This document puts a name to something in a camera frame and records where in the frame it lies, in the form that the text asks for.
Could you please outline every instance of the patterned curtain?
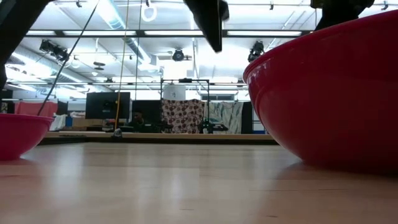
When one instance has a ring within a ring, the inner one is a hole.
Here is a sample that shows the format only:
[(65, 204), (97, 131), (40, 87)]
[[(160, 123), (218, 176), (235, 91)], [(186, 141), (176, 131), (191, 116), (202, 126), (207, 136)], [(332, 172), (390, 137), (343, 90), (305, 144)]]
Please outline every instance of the patterned curtain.
[(200, 100), (162, 100), (162, 121), (174, 134), (198, 134), (205, 103)]
[[(241, 134), (242, 132), (242, 109), (243, 102), (220, 102), (210, 103), (210, 122), (213, 124), (223, 124), (228, 131), (217, 134)], [(207, 107), (205, 108), (205, 118), (207, 118)]]
[(8, 104), (7, 103), (1, 103), (0, 113), (7, 113), (7, 111), (8, 111)]

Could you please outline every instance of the bowl rim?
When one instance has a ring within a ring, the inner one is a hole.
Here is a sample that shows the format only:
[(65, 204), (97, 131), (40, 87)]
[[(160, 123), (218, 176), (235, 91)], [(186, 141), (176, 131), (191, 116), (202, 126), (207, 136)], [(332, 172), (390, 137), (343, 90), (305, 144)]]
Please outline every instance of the bowl rim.
[(291, 49), (296, 45), (307, 44), (308, 42), (316, 42), (325, 37), (329, 37), (331, 35), (336, 35), (339, 33), (354, 32), (356, 29), (367, 27), (370, 24), (378, 24), (381, 22), (394, 20), (394, 18), (398, 20), (398, 10), (391, 10), (388, 12), (382, 12), (376, 15), (355, 19), (353, 21), (344, 22), (342, 24), (331, 26), (322, 30), (313, 31), (312, 33), (288, 41), (287, 43), (284, 43), (274, 49), (271, 49), (270, 51), (264, 53), (259, 58), (251, 62), (243, 72), (243, 81), (246, 83), (247, 79), (249, 78), (249, 74), (258, 65), (268, 60), (269, 58), (274, 57), (274, 55), (284, 52), (288, 49)]
[(33, 116), (33, 115), (24, 115), (24, 114), (0, 114), (0, 118), (17, 118), (24, 120), (37, 120), (37, 121), (47, 121), (53, 122), (54, 118), (49, 118), (45, 116)]

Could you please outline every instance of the floral fabric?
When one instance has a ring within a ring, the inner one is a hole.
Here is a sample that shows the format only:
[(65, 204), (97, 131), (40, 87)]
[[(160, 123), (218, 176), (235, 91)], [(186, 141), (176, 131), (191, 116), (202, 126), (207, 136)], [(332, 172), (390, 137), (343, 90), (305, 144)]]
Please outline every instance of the floral fabric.
[(162, 120), (174, 134), (198, 134), (205, 103), (200, 100), (162, 100)]

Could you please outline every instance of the black cable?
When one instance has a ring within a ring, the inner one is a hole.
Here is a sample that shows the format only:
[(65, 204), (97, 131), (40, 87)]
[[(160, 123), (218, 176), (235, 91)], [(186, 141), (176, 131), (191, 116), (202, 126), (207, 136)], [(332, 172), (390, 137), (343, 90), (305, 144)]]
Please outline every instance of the black cable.
[[(70, 52), (69, 52), (67, 58), (70, 58), (70, 56), (72, 55), (72, 52), (74, 51), (75, 47), (77, 46), (77, 43), (79, 43), (79, 40), (80, 40), (81, 37), (83, 36), (83, 33), (84, 33), (84, 31), (86, 30), (86, 28), (87, 28), (87, 26), (88, 26), (88, 23), (91, 21), (91, 18), (94, 16), (94, 12), (95, 12), (95, 10), (97, 9), (98, 3), (100, 3), (100, 0), (98, 0), (97, 4), (95, 5), (95, 7), (94, 7), (94, 9), (93, 9), (93, 12), (91, 13), (90, 17), (88, 18), (88, 20), (87, 20), (87, 22), (86, 22), (86, 25), (84, 26), (84, 28), (83, 28), (83, 30), (81, 31), (79, 37), (77, 38), (75, 44), (73, 45), (72, 49), (70, 50)], [(68, 60), (65, 60), (65, 61), (63, 62), (63, 64), (62, 64), (62, 66), (60, 67), (60, 70), (58, 71), (57, 76), (55, 77), (55, 80), (54, 80), (54, 82), (52, 83), (51, 89), (50, 89), (49, 93), (47, 94), (47, 96), (45, 97), (45, 99), (44, 99), (44, 101), (43, 101), (43, 103), (42, 103), (42, 106), (40, 107), (39, 112), (37, 113), (37, 116), (40, 116), (40, 114), (42, 113), (42, 110), (43, 110), (43, 108), (44, 108), (44, 105), (45, 105), (45, 103), (49, 100), (50, 95), (51, 95), (52, 91), (54, 90), (54, 87), (55, 87), (55, 85), (57, 84), (57, 81), (58, 81), (58, 79), (59, 79), (59, 77), (60, 77), (60, 75), (61, 75), (62, 69), (63, 69), (64, 66), (67, 64), (67, 62), (68, 62)]]
[(37, 61), (35, 61), (35, 63), (37, 63), (37, 62), (39, 62), (40, 60), (42, 60), (42, 59), (44, 58), (44, 56), (46, 56), (47, 54), (48, 54), (48, 52), (45, 53), (45, 54), (43, 54), (43, 56), (41, 56), (39, 59), (37, 59)]

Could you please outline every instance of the white fabric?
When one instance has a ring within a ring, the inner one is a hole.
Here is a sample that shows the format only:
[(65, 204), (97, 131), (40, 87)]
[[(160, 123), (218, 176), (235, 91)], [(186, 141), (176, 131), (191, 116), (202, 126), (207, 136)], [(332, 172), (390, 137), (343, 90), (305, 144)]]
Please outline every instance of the white fabric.
[(53, 123), (50, 126), (50, 131), (62, 130), (65, 127), (66, 120), (66, 115), (56, 115)]

